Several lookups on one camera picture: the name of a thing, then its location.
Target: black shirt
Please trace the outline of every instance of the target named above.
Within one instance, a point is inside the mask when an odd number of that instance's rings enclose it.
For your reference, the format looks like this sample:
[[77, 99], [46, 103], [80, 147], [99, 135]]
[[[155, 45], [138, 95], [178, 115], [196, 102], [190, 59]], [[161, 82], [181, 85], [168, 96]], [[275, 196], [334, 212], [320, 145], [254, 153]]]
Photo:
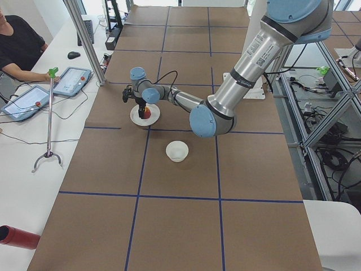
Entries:
[[0, 34], [0, 69], [15, 63], [24, 71], [30, 71], [41, 56], [44, 39], [21, 17], [5, 16], [14, 29], [11, 36]]

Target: red cylinder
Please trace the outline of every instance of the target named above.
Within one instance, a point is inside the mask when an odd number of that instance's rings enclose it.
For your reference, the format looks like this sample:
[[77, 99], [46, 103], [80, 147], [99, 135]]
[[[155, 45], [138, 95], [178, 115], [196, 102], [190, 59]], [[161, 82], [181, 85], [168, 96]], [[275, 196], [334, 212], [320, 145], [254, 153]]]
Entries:
[[0, 227], [0, 244], [34, 250], [39, 243], [40, 235], [29, 233], [10, 226]]

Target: blue joint cap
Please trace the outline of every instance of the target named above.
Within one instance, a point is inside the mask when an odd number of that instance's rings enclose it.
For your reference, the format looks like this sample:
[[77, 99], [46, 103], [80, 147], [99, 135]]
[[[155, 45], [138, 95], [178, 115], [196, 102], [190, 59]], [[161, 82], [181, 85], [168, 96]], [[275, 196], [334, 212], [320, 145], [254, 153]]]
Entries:
[[309, 16], [321, 3], [321, 0], [268, 0], [267, 14], [277, 23], [294, 23]]
[[296, 44], [306, 44], [311, 42], [324, 41], [329, 37], [329, 35], [331, 35], [331, 30], [332, 28], [329, 28], [322, 32], [301, 36], [296, 41]]
[[215, 118], [212, 111], [203, 104], [192, 109], [190, 123], [193, 132], [199, 137], [212, 137], [215, 135], [217, 128]]
[[154, 104], [160, 100], [160, 94], [155, 88], [148, 88], [142, 92], [142, 98], [147, 103]]
[[135, 67], [130, 70], [131, 80], [140, 80], [146, 77], [146, 72], [142, 67]]

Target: plate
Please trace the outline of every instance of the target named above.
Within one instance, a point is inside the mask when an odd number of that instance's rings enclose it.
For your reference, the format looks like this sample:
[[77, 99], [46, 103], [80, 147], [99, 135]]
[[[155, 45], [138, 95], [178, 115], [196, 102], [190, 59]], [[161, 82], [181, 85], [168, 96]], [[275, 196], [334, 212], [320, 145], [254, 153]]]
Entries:
[[139, 105], [137, 104], [130, 110], [130, 119], [139, 126], [149, 126], [154, 124], [160, 117], [160, 110], [155, 104], [146, 105], [151, 110], [149, 119], [142, 120], [138, 115]]

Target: white table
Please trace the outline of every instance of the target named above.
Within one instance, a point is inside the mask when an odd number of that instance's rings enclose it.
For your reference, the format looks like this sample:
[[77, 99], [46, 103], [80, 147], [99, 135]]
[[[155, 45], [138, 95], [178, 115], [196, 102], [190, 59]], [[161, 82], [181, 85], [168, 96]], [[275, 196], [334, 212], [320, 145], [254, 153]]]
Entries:
[[[105, 29], [98, 25], [96, 16], [85, 16], [91, 19], [94, 26], [94, 49], [99, 61], [103, 54], [112, 54], [105, 48]], [[79, 58], [69, 60], [70, 51], [81, 54]], [[56, 35], [48, 49], [41, 56], [33, 68], [35, 72], [45, 73], [49, 68], [59, 67], [61, 73], [67, 67], [80, 67], [91, 69], [90, 62], [82, 46], [77, 46], [77, 35], [73, 22], [69, 20]], [[62, 120], [53, 115], [52, 140], [79, 139], [84, 122], [91, 110], [99, 84], [94, 75], [84, 87], [88, 100], [67, 120]], [[28, 86], [21, 87], [17, 94], [28, 90]], [[54, 103], [63, 98], [56, 97]], [[66, 117], [86, 99], [80, 92], [73, 98], [64, 100], [54, 105], [53, 110], [60, 116]], [[7, 116], [1, 116], [0, 122], [11, 121]], [[0, 124], [5, 134], [20, 138], [27, 142], [46, 142], [47, 140], [48, 113], [38, 112], [31, 119], [22, 123]], [[26, 145], [17, 140], [7, 138], [0, 134], [0, 224], [41, 234], [52, 205], [55, 201], [59, 187], [63, 181], [72, 155], [77, 146], [75, 142], [53, 143], [52, 150], [61, 156], [63, 167], [60, 167], [55, 157], [41, 159], [38, 170], [32, 173], [36, 159], [46, 152], [44, 145]], [[24, 271], [27, 269], [35, 250], [0, 245], [1, 270]]]

